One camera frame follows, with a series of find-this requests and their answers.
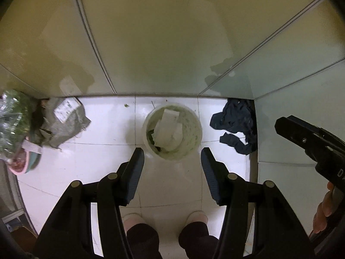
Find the tile grout line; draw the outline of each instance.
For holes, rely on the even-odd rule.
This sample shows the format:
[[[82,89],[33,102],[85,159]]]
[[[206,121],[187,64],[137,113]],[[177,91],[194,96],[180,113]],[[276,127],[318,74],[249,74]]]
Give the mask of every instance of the tile grout line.
[[[94,244],[96,245],[98,251],[101,252],[101,251],[99,250],[99,247],[98,247],[98,244],[96,243],[96,241],[94,242]]]
[[[141,215],[141,217],[142,217],[142,216],[143,216],[143,211],[142,211],[142,209],[141,209],[140,194],[139,194],[139,204],[140,204],[140,215]]]
[[[153,206],[147,206],[147,207],[125,207],[125,208],[140,208],[140,211],[141,211],[141,208],[151,208],[151,207],[169,207],[169,206],[172,206],[172,205],[179,205],[179,204],[187,204],[187,203],[191,203],[191,202],[199,202],[199,201],[202,201],[202,200],[194,200],[194,201],[188,201],[188,202],[182,202],[182,203],[174,203],[174,204],[165,204],[165,205],[153,205]]]
[[[208,142],[219,142],[219,139],[218,140],[211,140],[211,141],[201,141],[201,143],[208,143]]]
[[[97,245],[96,239],[94,238],[94,235],[92,234],[92,229],[91,229],[91,235],[92,235],[92,239],[94,240],[94,244]]]
[[[77,143],[77,142],[66,142],[69,144],[78,144],[78,145],[98,145],[98,146],[135,146],[136,144],[96,144],[96,143]]]
[[[45,191],[43,191],[43,190],[37,189],[37,188],[35,188],[35,187],[33,187],[33,186],[29,185],[29,184],[26,184],[26,183],[23,182],[23,181],[18,180],[18,182],[23,183],[24,185],[27,185],[27,186],[29,186],[30,188],[36,189],[36,190],[38,190],[38,191],[40,191],[40,192],[42,192],[42,193],[46,193],[46,194],[48,194],[48,195],[51,195],[51,196],[60,198],[59,196],[53,195],[53,194],[51,194],[51,193],[48,193],[48,192],[45,192]]]
[[[315,167],[316,163],[314,164],[296,164],[296,163],[279,163],[279,162],[259,162],[259,164],[278,164],[278,165],[291,165],[293,167]]]
[[[314,0],[309,5],[304,7],[301,11],[299,11],[296,15],[294,15],[291,19],[289,19],[285,24],[283,24],[280,28],[278,28],[276,31],[274,31],[270,36],[268,36],[265,40],[263,40],[260,44],[258,44],[253,50],[251,50],[248,54],[246,54],[243,58],[241,58],[238,62],[236,62],[233,66],[231,66],[227,71],[225,71],[221,76],[219,76],[213,83],[211,83],[206,89],[201,91],[198,96],[202,95],[204,92],[206,92],[208,89],[213,87],[219,80],[221,80],[223,77],[225,77],[227,74],[229,74],[232,70],[234,70],[236,67],[238,67],[241,63],[243,63],[245,60],[247,60],[251,55],[253,55],[256,51],[261,49],[264,45],[266,45],[270,40],[272,40],[274,37],[276,37],[279,33],[281,33],[283,30],[288,28],[293,22],[298,20],[301,16],[303,16],[306,12],[310,11],[311,9],[318,6],[320,3],[322,3],[324,0]]]

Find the floor tile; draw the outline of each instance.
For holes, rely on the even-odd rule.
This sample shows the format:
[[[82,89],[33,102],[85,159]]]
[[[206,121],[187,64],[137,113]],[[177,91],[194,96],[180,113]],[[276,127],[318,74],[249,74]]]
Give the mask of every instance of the floor tile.
[[[119,166],[128,162],[135,150],[132,145],[75,145],[75,169],[77,179],[83,184],[100,181],[111,172],[116,172]],[[130,207],[140,207],[139,191],[137,189]]]
[[[77,135],[76,143],[134,145],[134,96],[80,97],[86,116],[91,120],[87,129]]]
[[[37,233],[42,230],[59,198],[18,182],[25,208]]]
[[[201,200],[200,153],[195,151],[177,162],[164,161],[145,151],[139,181],[142,207],[154,207]]]
[[[199,117],[198,99],[196,97],[136,97],[136,145],[144,144],[141,129],[147,115],[157,106],[166,103],[180,103],[193,110]]]
[[[253,244],[254,244],[254,222],[255,222],[255,216],[253,215],[253,218],[251,220],[251,228],[249,230],[246,247],[244,248],[245,252],[248,254],[251,254],[253,251]]]
[[[44,147],[36,168],[18,176],[19,181],[58,197],[76,179],[75,144],[72,143],[62,144],[60,149]]]
[[[94,253],[103,257],[102,246],[94,243]]]
[[[201,148],[204,147],[209,147],[216,161],[224,163],[229,172],[234,172],[246,179],[246,171],[249,170],[249,168],[247,169],[249,167],[249,163],[247,163],[249,155],[239,154],[235,148],[219,141],[202,142]]]
[[[160,245],[159,252],[164,259],[188,259],[185,250],[177,241]]]
[[[226,207],[220,207],[212,199],[207,185],[205,175],[202,177],[202,211],[208,217],[208,231],[210,235],[219,239],[221,227],[223,225]]]
[[[68,140],[66,140],[64,143],[75,143],[75,137],[72,137]]]
[[[211,128],[210,121],[213,114],[223,111],[223,108],[227,103],[227,99],[199,97],[198,101],[200,122],[202,126],[202,142],[219,141],[219,137],[225,133],[225,130],[216,130]],[[237,133],[236,136],[241,138],[244,137],[244,134]]]
[[[140,207],[120,207],[121,217],[126,216],[127,214],[136,213],[141,215]],[[99,225],[98,225],[98,216],[97,216],[97,203],[91,204],[91,232],[94,244],[97,244],[100,251],[102,251],[102,244],[99,235]]]
[[[201,209],[201,201],[166,205],[161,207],[142,207],[145,221],[159,234],[161,245],[177,242],[187,217]]]

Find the paper in bucket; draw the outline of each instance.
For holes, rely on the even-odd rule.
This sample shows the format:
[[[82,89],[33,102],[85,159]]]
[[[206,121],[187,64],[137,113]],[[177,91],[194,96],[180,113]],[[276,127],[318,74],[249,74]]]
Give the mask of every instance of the paper in bucket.
[[[181,104],[155,108],[145,119],[144,144],[153,155],[176,161],[196,150],[202,138],[196,114]]]

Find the finger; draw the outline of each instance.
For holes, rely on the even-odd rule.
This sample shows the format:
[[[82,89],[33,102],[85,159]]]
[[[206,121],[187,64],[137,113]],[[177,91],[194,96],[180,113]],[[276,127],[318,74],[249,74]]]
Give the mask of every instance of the finger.
[[[333,185],[331,182],[328,182],[328,183],[327,183],[327,189],[330,190],[330,191],[332,191],[333,188],[334,188],[334,185]]]
[[[322,210],[322,203],[320,203],[317,207],[316,214],[313,220],[313,232],[318,234],[320,231],[323,231],[327,227],[327,220],[326,216]]]
[[[332,214],[332,192],[333,191],[327,192],[324,200],[322,201],[322,210],[326,217]]]

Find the dark blue cloth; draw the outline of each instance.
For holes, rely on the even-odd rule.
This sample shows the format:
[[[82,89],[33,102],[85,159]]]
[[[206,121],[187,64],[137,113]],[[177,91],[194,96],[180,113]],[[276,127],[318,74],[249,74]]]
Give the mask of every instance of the dark blue cloth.
[[[233,134],[225,133],[220,137],[221,143],[234,147],[237,153],[248,155],[257,150],[256,117],[250,100],[228,98],[223,112],[213,114],[210,126],[215,130],[244,133],[247,144]]]

